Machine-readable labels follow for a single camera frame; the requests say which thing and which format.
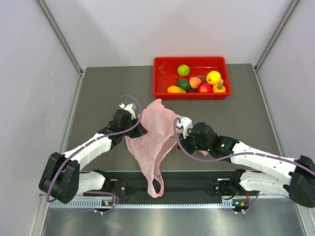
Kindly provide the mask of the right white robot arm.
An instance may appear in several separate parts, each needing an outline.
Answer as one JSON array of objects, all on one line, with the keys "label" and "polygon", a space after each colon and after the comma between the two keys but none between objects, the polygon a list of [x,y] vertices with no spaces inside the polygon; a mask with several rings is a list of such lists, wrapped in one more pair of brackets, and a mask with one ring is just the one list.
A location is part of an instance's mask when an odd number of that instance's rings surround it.
[{"label": "right white robot arm", "polygon": [[250,147],[227,136],[219,136],[204,122],[195,125],[187,118],[174,120],[173,129],[178,148],[193,158],[193,153],[204,151],[211,156],[206,163],[227,161],[250,167],[251,171],[237,169],[229,178],[230,190],[237,195],[243,192],[265,192],[290,198],[295,203],[315,206],[315,164],[312,159],[282,157]]}]

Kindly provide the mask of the bright green apple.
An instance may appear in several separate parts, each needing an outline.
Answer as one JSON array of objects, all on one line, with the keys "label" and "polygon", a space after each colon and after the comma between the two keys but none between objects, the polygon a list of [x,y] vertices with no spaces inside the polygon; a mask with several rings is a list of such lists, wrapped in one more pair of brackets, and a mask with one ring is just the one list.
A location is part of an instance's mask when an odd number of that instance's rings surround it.
[{"label": "bright green apple", "polygon": [[190,73],[190,68],[188,65],[182,64],[182,65],[178,66],[177,73],[179,76],[186,77]]}]

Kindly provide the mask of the pink wrinkled peach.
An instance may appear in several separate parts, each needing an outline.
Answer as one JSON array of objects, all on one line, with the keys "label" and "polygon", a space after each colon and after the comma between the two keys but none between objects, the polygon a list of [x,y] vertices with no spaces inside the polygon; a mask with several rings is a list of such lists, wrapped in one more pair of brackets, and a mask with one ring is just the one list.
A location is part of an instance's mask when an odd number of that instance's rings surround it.
[{"label": "pink wrinkled peach", "polygon": [[198,77],[191,77],[189,79],[189,85],[192,89],[197,89],[201,84],[201,79]]}]

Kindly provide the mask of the fruit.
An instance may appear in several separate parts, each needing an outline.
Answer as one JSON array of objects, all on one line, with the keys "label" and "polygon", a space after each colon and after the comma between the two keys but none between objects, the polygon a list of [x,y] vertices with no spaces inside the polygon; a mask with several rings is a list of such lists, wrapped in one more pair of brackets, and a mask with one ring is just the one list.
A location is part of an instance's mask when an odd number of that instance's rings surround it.
[{"label": "fruit", "polygon": [[221,74],[218,71],[210,71],[206,76],[206,81],[210,85],[218,84],[221,81]]}]

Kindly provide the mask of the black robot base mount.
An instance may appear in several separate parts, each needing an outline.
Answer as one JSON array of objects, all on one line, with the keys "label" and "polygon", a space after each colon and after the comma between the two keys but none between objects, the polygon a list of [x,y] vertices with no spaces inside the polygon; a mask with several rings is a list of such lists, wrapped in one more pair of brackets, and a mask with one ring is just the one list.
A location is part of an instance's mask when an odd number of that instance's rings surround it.
[{"label": "black robot base mount", "polygon": [[162,199],[178,200],[180,198],[219,198],[223,196],[254,195],[256,191],[244,190],[230,183],[232,171],[175,171],[162,172],[163,183],[148,181],[141,172],[107,172],[104,190],[118,195],[123,202],[129,199],[152,199],[148,193],[149,184]]}]

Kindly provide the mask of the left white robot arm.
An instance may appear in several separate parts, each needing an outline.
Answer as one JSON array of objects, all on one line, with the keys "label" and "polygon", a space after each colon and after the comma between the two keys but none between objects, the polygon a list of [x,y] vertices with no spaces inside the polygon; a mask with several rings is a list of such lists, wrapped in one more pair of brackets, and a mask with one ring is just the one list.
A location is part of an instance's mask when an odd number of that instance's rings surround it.
[{"label": "left white robot arm", "polygon": [[101,154],[119,145],[125,136],[138,138],[147,133],[134,110],[133,104],[120,104],[113,119],[92,138],[70,151],[50,155],[38,185],[49,202],[58,200],[67,204],[85,192],[96,190],[106,195],[111,191],[112,184],[104,173],[81,171]]}]

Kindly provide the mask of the pink plastic bag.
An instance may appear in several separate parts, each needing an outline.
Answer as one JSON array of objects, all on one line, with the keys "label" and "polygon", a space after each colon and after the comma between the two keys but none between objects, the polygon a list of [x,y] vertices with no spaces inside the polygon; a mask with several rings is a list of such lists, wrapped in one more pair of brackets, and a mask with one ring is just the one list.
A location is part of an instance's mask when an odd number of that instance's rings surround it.
[{"label": "pink plastic bag", "polygon": [[148,194],[158,198],[164,194],[160,164],[177,144],[173,123],[180,116],[166,108],[161,99],[150,103],[141,116],[140,123],[148,133],[139,138],[125,137],[126,146],[148,182]]}]

